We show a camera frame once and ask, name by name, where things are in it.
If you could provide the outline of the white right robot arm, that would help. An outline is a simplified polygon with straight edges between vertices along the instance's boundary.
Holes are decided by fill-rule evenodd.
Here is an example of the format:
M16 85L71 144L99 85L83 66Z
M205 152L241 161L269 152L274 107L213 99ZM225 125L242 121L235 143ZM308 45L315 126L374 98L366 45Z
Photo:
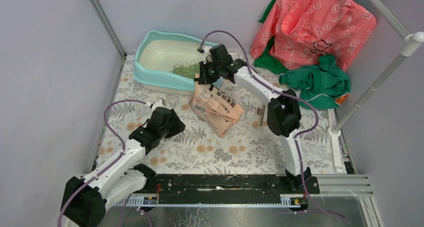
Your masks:
M198 52L204 57L199 63L200 76L196 78L198 84L208 85L219 79L228 80L246 89L267 106L267 126L278 136L285 157L287 188L293 193L301 192L307 186L306 179L311 173L304 165L302 147L298 142L302 115L295 92L272 87L246 61L233 59L223 44L201 45Z

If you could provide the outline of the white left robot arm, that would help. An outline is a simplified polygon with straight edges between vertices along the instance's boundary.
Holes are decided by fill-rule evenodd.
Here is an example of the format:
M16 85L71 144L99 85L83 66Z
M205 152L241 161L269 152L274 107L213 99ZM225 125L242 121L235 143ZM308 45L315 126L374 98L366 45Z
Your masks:
M185 127L174 109L156 107L150 118L128 136L121 151L84 177L73 176L67 181L57 225L66 217L79 227L96 227L124 197L138 190L152 191L153 170L138 170L136 163L162 139L178 135Z

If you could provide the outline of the brown bag sealing clip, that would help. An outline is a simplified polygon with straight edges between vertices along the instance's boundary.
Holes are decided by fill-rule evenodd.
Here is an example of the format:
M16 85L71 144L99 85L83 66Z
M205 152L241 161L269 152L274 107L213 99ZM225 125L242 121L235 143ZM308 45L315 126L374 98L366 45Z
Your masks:
M257 107L256 108L256 115L258 116L258 123L257 125L259 127L263 126L263 122L264 122L264 116L265 116L265 110L266 110L266 106L264 104L261 105L261 107Z

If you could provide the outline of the teal litter box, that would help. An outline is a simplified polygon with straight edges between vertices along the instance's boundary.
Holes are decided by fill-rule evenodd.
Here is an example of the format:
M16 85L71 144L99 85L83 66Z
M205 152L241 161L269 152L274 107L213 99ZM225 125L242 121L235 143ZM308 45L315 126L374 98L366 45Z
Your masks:
M151 30L139 45L133 61L133 77L143 87L171 94L193 95L193 78L172 73L176 67L199 66L202 40L182 33Z

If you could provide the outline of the pink cat litter bag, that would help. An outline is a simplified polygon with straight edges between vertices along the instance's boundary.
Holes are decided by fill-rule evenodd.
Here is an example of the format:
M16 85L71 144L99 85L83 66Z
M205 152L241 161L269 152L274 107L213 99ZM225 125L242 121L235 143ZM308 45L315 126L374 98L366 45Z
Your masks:
M189 106L219 137L224 138L227 131L239 121L244 109L213 84L199 84L199 80L200 75L197 73Z

